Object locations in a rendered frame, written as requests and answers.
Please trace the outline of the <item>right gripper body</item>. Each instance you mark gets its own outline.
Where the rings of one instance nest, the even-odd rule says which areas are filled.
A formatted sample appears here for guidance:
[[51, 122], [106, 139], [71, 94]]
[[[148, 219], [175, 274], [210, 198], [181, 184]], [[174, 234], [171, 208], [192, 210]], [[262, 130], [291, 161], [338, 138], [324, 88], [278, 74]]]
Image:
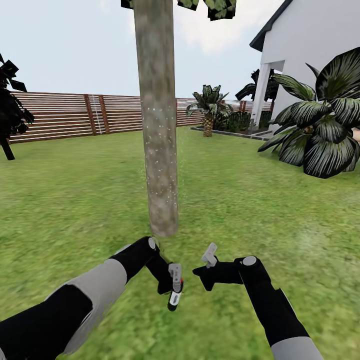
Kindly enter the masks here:
[[201, 282], [207, 291], [213, 289], [214, 283], [226, 283], [228, 280], [225, 274], [226, 262], [219, 262], [217, 259], [215, 266], [210, 268], [205, 267], [203, 273], [200, 276]]

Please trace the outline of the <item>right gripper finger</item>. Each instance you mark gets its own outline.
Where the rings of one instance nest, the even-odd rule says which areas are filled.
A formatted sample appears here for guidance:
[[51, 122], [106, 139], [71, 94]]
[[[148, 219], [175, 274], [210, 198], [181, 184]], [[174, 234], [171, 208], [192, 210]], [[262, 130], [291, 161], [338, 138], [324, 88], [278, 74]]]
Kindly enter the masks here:
[[194, 269], [193, 271], [192, 271], [196, 276], [201, 276], [202, 275], [202, 273], [204, 272], [204, 268], [199, 268], [199, 269]]

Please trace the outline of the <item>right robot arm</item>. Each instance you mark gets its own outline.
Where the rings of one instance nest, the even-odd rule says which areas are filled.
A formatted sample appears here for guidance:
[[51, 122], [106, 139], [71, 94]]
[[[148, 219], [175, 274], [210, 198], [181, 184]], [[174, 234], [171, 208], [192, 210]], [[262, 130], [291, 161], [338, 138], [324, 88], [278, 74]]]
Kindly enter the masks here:
[[194, 269], [207, 291], [214, 283], [244, 284], [257, 318], [263, 325], [274, 360], [324, 360], [281, 288], [275, 290], [270, 275], [256, 256], [219, 262], [212, 242], [201, 260], [205, 268]]

